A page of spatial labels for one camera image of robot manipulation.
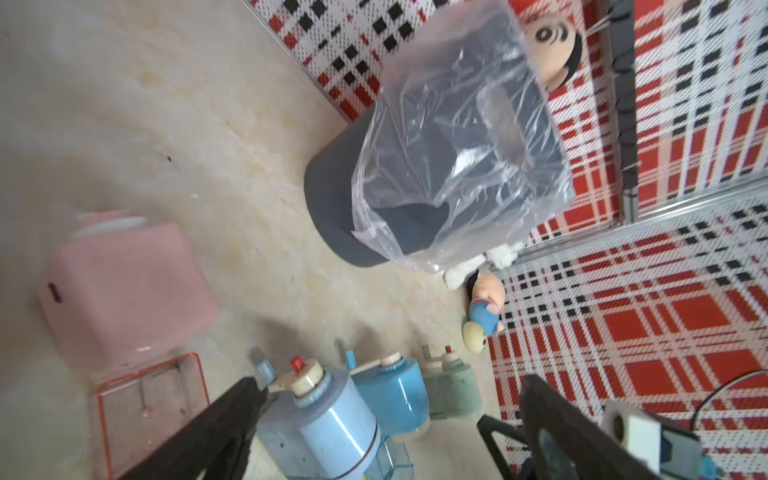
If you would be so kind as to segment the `light blue pencil sharpener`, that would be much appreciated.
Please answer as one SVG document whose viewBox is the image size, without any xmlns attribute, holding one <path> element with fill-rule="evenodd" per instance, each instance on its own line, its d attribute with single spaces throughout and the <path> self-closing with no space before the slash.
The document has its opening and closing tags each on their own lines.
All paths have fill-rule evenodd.
<svg viewBox="0 0 768 480">
<path fill-rule="evenodd" d="M 279 375 L 258 347 L 249 352 L 267 393 L 256 435 L 288 479 L 361 479 L 381 430 L 351 376 L 314 359 L 294 357 Z"/>
</svg>

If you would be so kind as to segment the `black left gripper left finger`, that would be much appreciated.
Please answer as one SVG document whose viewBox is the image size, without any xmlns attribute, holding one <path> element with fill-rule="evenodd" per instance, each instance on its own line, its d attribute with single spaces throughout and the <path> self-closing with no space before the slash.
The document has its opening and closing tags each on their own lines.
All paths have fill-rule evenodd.
<svg viewBox="0 0 768 480">
<path fill-rule="evenodd" d="M 124 479 L 242 479 L 268 394 L 244 377 Z"/>
</svg>

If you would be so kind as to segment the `pink pig plush blue shirt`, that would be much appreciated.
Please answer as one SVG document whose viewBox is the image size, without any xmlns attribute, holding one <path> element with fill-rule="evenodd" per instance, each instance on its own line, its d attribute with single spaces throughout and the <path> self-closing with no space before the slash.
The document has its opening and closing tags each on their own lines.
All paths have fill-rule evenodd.
<svg viewBox="0 0 768 480">
<path fill-rule="evenodd" d="M 505 302 L 503 283 L 489 271 L 478 272 L 471 284 L 468 319 L 479 325 L 487 336 L 494 335 L 501 325 Z"/>
</svg>

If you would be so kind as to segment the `bright blue pencil sharpener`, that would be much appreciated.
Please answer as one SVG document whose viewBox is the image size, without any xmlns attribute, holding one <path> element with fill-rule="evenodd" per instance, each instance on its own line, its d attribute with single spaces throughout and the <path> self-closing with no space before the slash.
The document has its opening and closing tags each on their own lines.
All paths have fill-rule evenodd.
<svg viewBox="0 0 768 480">
<path fill-rule="evenodd" d="M 418 437 L 430 426 L 430 404 L 419 364 L 395 351 L 365 364 L 357 364 L 352 350 L 346 366 L 369 406 L 383 437 L 398 441 Z"/>
</svg>

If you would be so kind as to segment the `hanging boy doll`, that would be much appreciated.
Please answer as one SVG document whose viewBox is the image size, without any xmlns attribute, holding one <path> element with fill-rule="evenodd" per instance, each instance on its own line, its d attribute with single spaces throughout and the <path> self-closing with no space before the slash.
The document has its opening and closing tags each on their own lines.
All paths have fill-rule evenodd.
<svg viewBox="0 0 768 480">
<path fill-rule="evenodd" d="M 524 26 L 528 61 L 547 93 L 567 84 L 577 73 L 584 39 L 566 18 L 543 15 Z"/>
</svg>

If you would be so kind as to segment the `grey white husky plush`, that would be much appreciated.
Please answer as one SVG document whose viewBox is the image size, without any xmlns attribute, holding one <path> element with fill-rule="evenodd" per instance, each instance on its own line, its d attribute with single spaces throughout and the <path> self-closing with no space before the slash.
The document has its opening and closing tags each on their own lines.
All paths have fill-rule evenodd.
<svg viewBox="0 0 768 480">
<path fill-rule="evenodd" d="M 461 287 L 465 281 L 483 266 L 492 266 L 497 270 L 509 268 L 518 258 L 525 247 L 525 241 L 502 244 L 473 258 L 448 268 L 443 273 L 446 287 L 453 291 Z"/>
</svg>

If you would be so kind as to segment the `pink pencil sharpener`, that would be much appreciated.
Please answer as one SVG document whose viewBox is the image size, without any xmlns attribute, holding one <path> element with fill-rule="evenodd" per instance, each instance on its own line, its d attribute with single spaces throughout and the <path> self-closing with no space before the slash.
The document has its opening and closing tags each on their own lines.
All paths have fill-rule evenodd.
<svg viewBox="0 0 768 480">
<path fill-rule="evenodd" d="M 218 317 L 181 228 L 127 210 L 80 215 L 41 272 L 38 299 L 61 357 L 96 377 L 159 358 Z"/>
</svg>

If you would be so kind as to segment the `black hook rail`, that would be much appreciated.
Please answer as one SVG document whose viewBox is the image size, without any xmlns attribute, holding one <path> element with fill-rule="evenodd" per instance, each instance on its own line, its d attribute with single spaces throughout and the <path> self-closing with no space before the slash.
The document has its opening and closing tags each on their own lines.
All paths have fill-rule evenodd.
<svg viewBox="0 0 768 480">
<path fill-rule="evenodd" d="M 622 197 L 637 199 L 638 146 L 636 117 L 635 2 L 609 1 L 608 33 L 610 71 L 613 75 L 617 155 L 620 162 Z"/>
</svg>

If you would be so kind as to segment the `blue sharpener shavings tray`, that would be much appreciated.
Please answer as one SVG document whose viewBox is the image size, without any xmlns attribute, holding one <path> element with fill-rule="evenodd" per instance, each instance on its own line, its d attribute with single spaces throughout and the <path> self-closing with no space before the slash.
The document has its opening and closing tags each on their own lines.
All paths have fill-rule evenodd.
<svg viewBox="0 0 768 480">
<path fill-rule="evenodd" d="M 413 480 L 414 465 L 403 442 L 387 437 L 365 471 L 366 480 Z"/>
</svg>

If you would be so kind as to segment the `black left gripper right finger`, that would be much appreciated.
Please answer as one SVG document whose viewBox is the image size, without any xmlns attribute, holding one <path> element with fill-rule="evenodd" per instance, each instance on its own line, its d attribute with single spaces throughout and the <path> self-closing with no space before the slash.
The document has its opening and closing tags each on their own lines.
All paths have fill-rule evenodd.
<svg viewBox="0 0 768 480">
<path fill-rule="evenodd" d="M 538 479 L 658 477 L 544 379 L 523 377 L 519 406 Z"/>
</svg>

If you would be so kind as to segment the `green pencil sharpener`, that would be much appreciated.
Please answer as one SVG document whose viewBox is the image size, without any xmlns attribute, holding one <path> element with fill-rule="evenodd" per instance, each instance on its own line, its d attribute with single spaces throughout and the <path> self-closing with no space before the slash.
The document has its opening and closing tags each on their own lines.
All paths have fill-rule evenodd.
<svg viewBox="0 0 768 480">
<path fill-rule="evenodd" d="M 422 378 L 430 404 L 430 419 L 465 419 L 480 414 L 483 402 L 472 366 L 450 346 L 441 356 L 433 356 L 424 345 L 422 354 L 425 360 Z"/>
</svg>

